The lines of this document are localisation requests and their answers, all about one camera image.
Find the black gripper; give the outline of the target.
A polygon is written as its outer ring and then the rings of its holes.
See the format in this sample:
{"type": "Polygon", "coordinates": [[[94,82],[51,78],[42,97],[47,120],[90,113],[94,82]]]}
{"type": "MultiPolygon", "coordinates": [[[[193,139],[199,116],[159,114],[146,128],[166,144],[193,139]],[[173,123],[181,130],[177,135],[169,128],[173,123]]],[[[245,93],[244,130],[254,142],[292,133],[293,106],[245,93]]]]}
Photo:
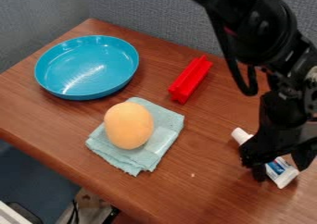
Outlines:
{"type": "Polygon", "coordinates": [[[260,98],[258,131],[240,148],[242,164],[252,168],[253,178],[266,180],[265,163],[292,155],[300,171],[317,157],[317,123],[309,122],[302,104],[285,100],[277,92],[260,98]]]}

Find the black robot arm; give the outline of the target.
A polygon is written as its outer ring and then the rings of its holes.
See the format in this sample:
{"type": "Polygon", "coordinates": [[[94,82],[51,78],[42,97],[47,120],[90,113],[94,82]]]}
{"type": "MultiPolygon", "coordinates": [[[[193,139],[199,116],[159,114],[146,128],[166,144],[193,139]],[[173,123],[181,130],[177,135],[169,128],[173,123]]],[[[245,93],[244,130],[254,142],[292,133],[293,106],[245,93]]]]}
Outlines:
{"type": "Polygon", "coordinates": [[[317,157],[317,45],[297,28],[282,0],[193,0],[209,15],[232,77],[241,92],[260,96],[258,131],[241,145],[242,165],[264,181],[265,164],[292,156],[300,170],[317,157]]]}

